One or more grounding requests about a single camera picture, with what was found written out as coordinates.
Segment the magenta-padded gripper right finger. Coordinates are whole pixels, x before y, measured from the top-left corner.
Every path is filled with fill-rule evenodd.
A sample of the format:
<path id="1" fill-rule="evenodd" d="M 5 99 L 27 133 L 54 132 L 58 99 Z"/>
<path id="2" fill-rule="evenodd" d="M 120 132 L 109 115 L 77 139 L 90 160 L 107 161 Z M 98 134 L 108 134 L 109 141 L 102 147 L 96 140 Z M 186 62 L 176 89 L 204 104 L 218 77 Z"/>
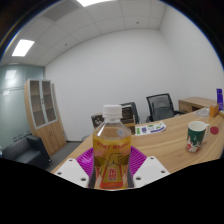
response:
<path id="1" fill-rule="evenodd" d="M 147 157 L 131 147 L 128 167 L 128 187 L 140 188 L 169 175 L 168 170 L 155 156 Z"/>

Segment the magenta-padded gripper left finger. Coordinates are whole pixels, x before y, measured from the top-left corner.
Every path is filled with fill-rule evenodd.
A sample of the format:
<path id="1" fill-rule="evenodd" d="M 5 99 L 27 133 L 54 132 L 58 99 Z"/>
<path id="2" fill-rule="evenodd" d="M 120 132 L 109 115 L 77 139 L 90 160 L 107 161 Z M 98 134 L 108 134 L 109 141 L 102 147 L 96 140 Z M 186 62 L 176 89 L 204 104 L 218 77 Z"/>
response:
<path id="1" fill-rule="evenodd" d="M 55 175 L 78 186 L 93 188 L 95 185 L 93 149 L 86 150 L 76 159 L 68 158 Z"/>

